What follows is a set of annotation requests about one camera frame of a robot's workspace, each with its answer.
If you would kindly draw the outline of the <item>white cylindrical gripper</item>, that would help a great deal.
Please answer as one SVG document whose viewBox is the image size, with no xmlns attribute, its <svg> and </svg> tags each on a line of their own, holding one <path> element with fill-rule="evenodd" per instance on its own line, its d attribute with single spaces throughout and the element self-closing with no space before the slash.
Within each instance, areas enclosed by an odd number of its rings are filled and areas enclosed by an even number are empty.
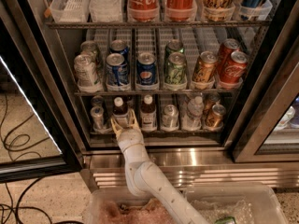
<svg viewBox="0 0 299 224">
<path fill-rule="evenodd" d="M 114 118 L 111 118 L 110 121 L 112 130 L 118 140 L 118 146 L 122 152 L 134 145 L 144 144 L 143 134 L 139 131 L 140 127 L 135 116 L 135 111 L 132 108 L 129 109 L 129 127 L 132 129 L 124 130 Z"/>
</svg>

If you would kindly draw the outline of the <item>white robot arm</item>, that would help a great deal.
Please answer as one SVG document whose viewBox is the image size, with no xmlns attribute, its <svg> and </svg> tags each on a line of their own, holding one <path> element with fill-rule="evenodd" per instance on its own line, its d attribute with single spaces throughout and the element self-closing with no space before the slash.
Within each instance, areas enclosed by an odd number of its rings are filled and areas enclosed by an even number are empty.
<svg viewBox="0 0 299 224">
<path fill-rule="evenodd" d="M 120 126 L 114 117 L 111 118 L 112 129 L 125 160 L 129 191 L 135 196 L 154 196 L 177 224 L 209 224 L 151 161 L 133 109 L 129 110 L 129 118 L 127 128 Z"/>
</svg>

